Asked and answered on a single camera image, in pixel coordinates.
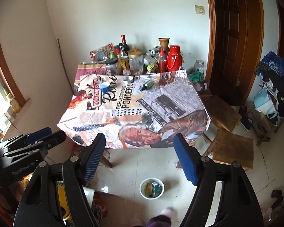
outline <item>pile of clothes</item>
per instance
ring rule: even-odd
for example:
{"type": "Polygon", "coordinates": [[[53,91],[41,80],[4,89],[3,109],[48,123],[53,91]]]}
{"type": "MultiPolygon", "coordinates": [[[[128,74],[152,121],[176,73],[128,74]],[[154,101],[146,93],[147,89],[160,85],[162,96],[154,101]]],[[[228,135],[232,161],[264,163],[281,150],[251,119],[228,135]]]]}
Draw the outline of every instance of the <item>pile of clothes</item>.
{"type": "Polygon", "coordinates": [[[269,52],[257,65],[255,74],[260,75],[261,86],[269,88],[277,97],[276,109],[284,117],[284,59],[269,52]]]}

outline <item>metal screw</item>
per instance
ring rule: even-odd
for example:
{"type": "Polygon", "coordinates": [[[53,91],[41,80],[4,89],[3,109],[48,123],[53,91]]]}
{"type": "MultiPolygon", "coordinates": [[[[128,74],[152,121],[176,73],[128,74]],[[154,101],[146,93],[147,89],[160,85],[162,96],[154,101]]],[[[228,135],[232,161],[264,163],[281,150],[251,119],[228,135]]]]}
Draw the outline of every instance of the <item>metal screw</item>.
{"type": "Polygon", "coordinates": [[[71,162],[76,162],[78,159],[79,159],[78,156],[72,156],[72,157],[70,158],[70,161],[71,161],[71,162]]]}
{"type": "Polygon", "coordinates": [[[40,167],[44,167],[44,166],[46,166],[46,165],[47,165],[47,162],[46,162],[46,161],[42,161],[42,162],[39,163],[39,166],[40,166],[40,167]]]}
{"type": "Polygon", "coordinates": [[[236,167],[236,168],[239,168],[239,167],[241,167],[241,164],[239,162],[234,161],[233,166],[236,167]]]}
{"type": "Polygon", "coordinates": [[[209,157],[207,157],[207,156],[202,156],[202,157],[201,157],[201,160],[202,160],[203,162],[209,162],[209,157]]]}

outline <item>person's leg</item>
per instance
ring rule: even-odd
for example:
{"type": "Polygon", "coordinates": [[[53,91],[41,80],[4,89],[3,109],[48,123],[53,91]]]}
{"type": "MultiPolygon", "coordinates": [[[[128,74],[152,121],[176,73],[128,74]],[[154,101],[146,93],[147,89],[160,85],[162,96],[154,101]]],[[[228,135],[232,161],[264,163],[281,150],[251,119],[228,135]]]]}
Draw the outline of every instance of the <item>person's leg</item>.
{"type": "Polygon", "coordinates": [[[173,210],[166,208],[159,216],[150,219],[146,227],[171,227],[172,218],[173,210]]]}
{"type": "Polygon", "coordinates": [[[143,227],[143,224],[140,219],[133,218],[129,221],[128,226],[129,227],[143,227]]]}

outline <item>wall switch plate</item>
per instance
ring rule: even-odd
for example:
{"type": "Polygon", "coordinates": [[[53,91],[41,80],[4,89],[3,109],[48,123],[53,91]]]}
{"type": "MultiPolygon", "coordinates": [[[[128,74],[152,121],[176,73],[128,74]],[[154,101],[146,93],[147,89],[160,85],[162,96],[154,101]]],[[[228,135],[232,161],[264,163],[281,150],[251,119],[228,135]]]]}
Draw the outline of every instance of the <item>wall switch plate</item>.
{"type": "Polygon", "coordinates": [[[195,10],[196,10],[196,13],[198,13],[198,14],[205,14],[205,10],[204,10],[203,6],[195,5],[195,10]]]}

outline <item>light blue bag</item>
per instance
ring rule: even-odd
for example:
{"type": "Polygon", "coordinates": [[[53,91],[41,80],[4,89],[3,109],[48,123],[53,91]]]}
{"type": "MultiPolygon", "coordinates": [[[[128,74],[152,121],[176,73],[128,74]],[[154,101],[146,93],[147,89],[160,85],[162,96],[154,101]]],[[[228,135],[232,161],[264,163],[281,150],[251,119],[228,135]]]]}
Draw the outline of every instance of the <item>light blue bag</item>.
{"type": "Polygon", "coordinates": [[[264,87],[255,97],[254,105],[257,111],[265,114],[268,118],[273,119],[278,114],[273,102],[268,97],[268,89],[264,87]]]}

